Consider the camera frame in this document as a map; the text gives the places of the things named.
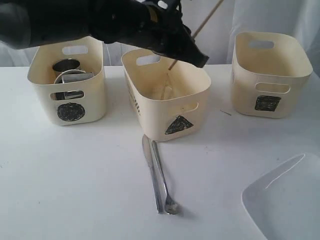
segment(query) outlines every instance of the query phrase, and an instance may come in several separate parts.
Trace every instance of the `black circle sticker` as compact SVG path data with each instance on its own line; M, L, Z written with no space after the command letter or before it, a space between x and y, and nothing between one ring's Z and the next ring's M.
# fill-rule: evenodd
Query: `black circle sticker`
M70 102L60 105L57 114L58 117L65 122L75 122L82 119L86 111L82 105Z

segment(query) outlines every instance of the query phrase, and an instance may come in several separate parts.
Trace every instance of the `cream plastic bin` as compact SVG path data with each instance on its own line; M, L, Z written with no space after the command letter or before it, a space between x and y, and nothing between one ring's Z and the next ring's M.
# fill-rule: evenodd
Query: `cream plastic bin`
M138 49L122 57L131 103L144 133L154 141L164 142L197 131L203 123L210 92L208 74L180 61L169 71L173 60L166 57L138 65L137 61L146 56L155 55Z
M77 59L81 69L93 73L85 81L54 84L53 64L62 59ZM60 126L96 121L106 113L103 44L92 37L41 46L30 66L28 79L52 123ZM55 100L55 93L83 91L84 97Z
M283 118L296 106L312 72L295 38L280 33L240 33L232 61L232 104L245 115Z

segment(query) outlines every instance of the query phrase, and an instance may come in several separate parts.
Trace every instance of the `white backdrop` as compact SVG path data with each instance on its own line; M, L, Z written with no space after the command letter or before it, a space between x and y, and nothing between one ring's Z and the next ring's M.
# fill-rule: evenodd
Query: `white backdrop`
M194 31L218 0L182 0L184 23ZM275 32L298 39L314 71L320 75L320 0L225 0L196 39L210 56L208 63L231 63L234 39L243 31ZM104 49L105 65L121 65L121 56L132 49L119 43ZM35 48L13 50L0 45L0 67L29 66Z

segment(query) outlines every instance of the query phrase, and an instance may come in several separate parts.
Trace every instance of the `white square plate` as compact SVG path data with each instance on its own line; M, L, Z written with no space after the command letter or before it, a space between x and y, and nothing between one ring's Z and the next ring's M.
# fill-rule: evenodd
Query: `white square plate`
M320 158L289 159L245 189L242 202L268 240L319 240Z

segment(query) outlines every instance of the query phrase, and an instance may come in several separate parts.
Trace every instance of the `white tabletop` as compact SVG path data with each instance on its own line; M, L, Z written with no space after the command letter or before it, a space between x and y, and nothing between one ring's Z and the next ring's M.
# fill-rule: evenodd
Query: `white tabletop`
M143 132L122 67L106 67L108 112L51 124L27 67L0 68L0 235L4 240L263 240L242 191L290 157L320 152L320 82L313 74L284 119L245 116L230 101L230 65L209 65L203 128L159 144L183 215L157 214Z

